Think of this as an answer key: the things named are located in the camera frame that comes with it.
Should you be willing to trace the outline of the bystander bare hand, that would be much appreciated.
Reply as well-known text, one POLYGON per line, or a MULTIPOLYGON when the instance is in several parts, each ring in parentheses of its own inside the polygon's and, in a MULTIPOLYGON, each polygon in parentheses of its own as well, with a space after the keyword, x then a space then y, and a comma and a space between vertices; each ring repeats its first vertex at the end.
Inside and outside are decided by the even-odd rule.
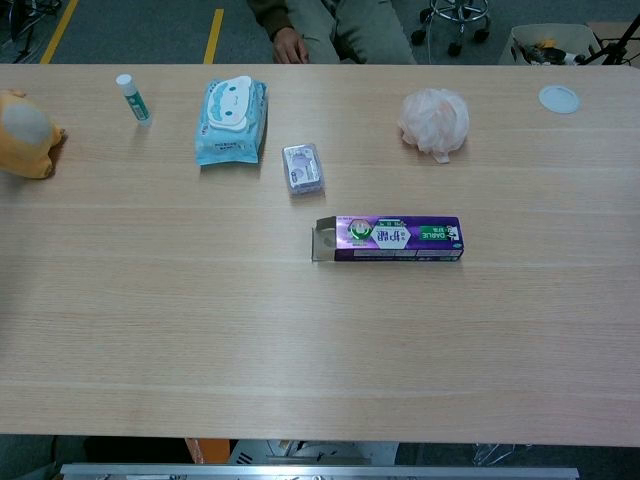
POLYGON ((277 64, 308 64, 309 53, 302 36, 292 27, 278 30, 272 39, 273 59, 277 64))

